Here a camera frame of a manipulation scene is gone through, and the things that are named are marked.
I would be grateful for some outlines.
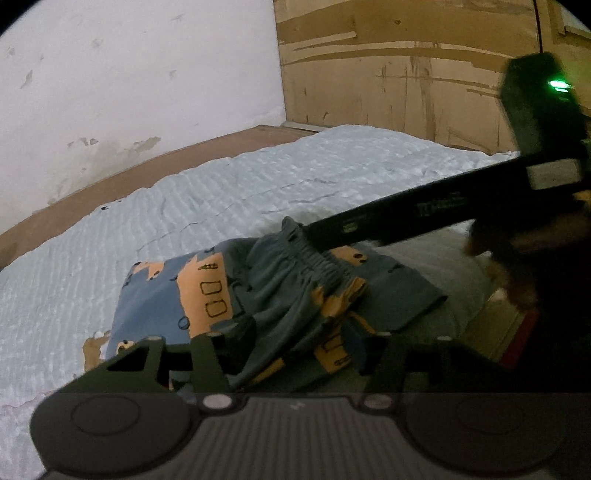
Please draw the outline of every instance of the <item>mattress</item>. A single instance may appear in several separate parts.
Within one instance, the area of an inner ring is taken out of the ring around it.
[[[28,434],[29,418],[45,396],[83,372],[83,342],[111,327],[132,264],[275,232],[286,215],[310,223],[511,156],[345,125],[292,144],[212,160],[98,207],[0,271],[0,478],[30,479],[43,470]],[[453,318],[449,328],[456,333],[478,312],[490,286],[475,263],[462,264],[471,265],[465,267],[467,277],[464,267],[454,269],[466,228],[458,225],[387,247],[435,285],[467,292],[445,315]],[[429,253],[425,242],[439,245],[440,254]],[[438,267],[433,267],[435,257],[443,259]],[[449,331],[425,334],[425,325],[433,323],[417,324],[417,336]]]

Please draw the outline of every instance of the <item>hand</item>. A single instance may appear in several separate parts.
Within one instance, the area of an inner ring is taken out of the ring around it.
[[[465,253],[476,256],[486,251],[494,252],[508,244],[523,254],[524,259],[531,257],[530,254],[543,254],[543,258],[555,260],[545,262],[554,269],[548,278],[556,282],[553,287],[545,289],[546,296],[554,295],[554,292],[565,295],[567,292],[568,296],[576,296],[577,301],[590,296],[591,216],[587,209],[558,216],[544,228],[515,235],[500,226],[477,220]],[[527,262],[507,264],[495,261],[493,257],[488,274],[505,290],[508,301],[519,311],[525,313],[539,306],[540,278]],[[565,304],[572,304],[571,300],[569,297]]]

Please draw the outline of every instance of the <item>white wall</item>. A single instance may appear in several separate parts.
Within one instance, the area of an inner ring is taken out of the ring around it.
[[[272,0],[43,0],[0,37],[0,233],[167,151],[284,120]]]

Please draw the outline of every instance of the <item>black circle print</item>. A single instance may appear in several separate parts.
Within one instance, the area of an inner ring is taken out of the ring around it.
[[[181,318],[178,321],[178,328],[181,330],[188,330],[189,329],[189,319],[186,317]]]

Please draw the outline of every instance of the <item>bed sheet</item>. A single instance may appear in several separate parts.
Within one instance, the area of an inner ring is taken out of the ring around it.
[[[130,265],[275,232],[286,215],[310,223],[511,156],[345,125],[207,162],[97,208],[0,271],[0,478],[43,470],[30,415],[83,372],[81,346],[111,327]]]

